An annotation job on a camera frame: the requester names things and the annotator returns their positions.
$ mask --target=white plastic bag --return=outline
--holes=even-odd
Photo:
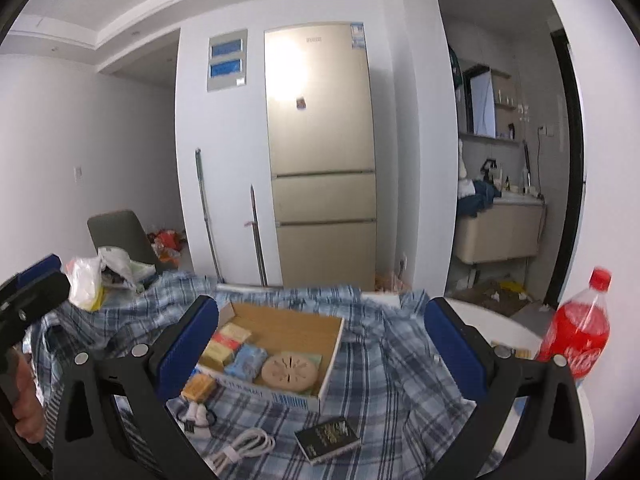
[[[105,286],[130,288],[142,292],[144,287],[140,285],[141,282],[156,273],[156,266],[134,262],[129,257],[129,253],[119,247],[100,247],[98,248],[98,257],[102,261],[103,270],[109,267],[124,279],[124,283],[121,285],[105,283]]]
[[[66,266],[71,288],[69,301],[76,307],[92,312],[102,303],[102,263],[99,257],[75,258]]]

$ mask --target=beige refrigerator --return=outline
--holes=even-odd
[[[269,31],[265,69],[283,285],[373,290],[376,167],[363,25]]]

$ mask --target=screw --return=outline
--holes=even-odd
[[[83,365],[88,360],[89,360],[89,354],[87,352],[81,352],[76,356],[76,358],[74,359],[74,362],[77,365]]]
[[[142,357],[145,356],[148,351],[149,347],[147,345],[139,344],[133,347],[133,349],[131,350],[131,355],[133,355],[133,357]]]
[[[497,347],[494,348],[494,353],[500,358],[500,359],[508,359],[509,357],[511,357],[511,350],[508,349],[506,346],[504,345],[498,345]]]
[[[554,355],[554,362],[559,367],[566,366],[566,357],[564,357],[562,354],[556,354],[556,355]]]

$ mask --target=white table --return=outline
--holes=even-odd
[[[542,339],[532,331],[523,327],[519,323],[516,323],[514,320],[504,317],[501,314],[496,314],[495,312],[482,308],[481,306],[465,303],[464,301],[447,299],[447,302],[453,310],[456,311],[456,314],[460,316],[460,319],[462,319],[464,323],[476,327],[478,332],[481,333],[482,337],[484,337],[488,342],[498,341],[511,347],[527,348],[531,351],[532,355],[535,355],[538,352]],[[586,441],[586,473],[587,476],[589,476],[591,463],[593,461],[593,417],[591,416],[589,399],[587,399],[587,395],[584,393],[584,389],[581,386],[578,387],[578,398],[580,400],[580,408],[582,410],[584,437]],[[495,447],[498,451],[503,453],[506,451],[519,420],[520,416],[512,408],[502,433],[496,442]]]

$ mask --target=blue gripper pad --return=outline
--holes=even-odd
[[[23,272],[18,274],[18,290],[29,285],[31,282],[34,282],[35,280],[43,277],[45,274],[51,272],[52,270],[60,270],[60,267],[62,267],[60,258],[55,254],[50,254],[46,258],[40,260],[37,264],[32,265],[27,270],[24,270]]]
[[[424,328],[456,381],[462,396],[479,402],[487,393],[486,373],[478,356],[463,336],[463,325],[462,320],[444,298],[436,298],[427,303]]]
[[[156,376],[156,396],[162,403],[180,395],[218,328],[218,314],[218,304],[208,296],[200,296],[154,344],[159,360],[151,358],[149,367]]]

